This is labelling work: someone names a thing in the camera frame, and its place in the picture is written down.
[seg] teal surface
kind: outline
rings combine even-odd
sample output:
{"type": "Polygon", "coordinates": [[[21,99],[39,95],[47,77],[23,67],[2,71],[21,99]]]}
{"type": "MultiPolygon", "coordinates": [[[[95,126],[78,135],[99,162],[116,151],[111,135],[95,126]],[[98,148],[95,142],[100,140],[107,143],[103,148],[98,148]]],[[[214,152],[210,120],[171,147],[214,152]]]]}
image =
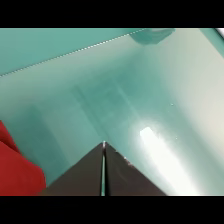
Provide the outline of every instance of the teal surface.
{"type": "Polygon", "coordinates": [[[0,75],[140,28],[0,28],[0,75]]]}
{"type": "Polygon", "coordinates": [[[224,195],[223,83],[199,29],[146,29],[1,77],[0,119],[48,184],[105,140],[168,195],[224,195]]]}

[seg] glossy table surface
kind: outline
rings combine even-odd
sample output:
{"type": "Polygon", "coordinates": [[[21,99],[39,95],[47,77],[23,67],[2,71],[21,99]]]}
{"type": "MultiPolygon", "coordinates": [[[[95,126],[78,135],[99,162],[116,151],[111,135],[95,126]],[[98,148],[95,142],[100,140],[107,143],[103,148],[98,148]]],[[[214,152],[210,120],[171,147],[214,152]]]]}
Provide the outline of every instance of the glossy table surface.
{"type": "Polygon", "coordinates": [[[224,61],[145,29],[0,77],[0,119],[50,184],[107,141],[168,195],[224,195],[224,61]]]}

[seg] red fabric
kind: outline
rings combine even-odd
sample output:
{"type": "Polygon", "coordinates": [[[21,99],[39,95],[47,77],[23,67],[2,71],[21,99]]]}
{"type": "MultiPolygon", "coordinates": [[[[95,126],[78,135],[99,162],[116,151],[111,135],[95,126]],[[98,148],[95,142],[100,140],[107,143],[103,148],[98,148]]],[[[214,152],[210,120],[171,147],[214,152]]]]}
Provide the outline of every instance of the red fabric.
{"type": "Polygon", "coordinates": [[[37,195],[44,188],[43,171],[20,154],[0,121],[0,195],[37,195]]]}

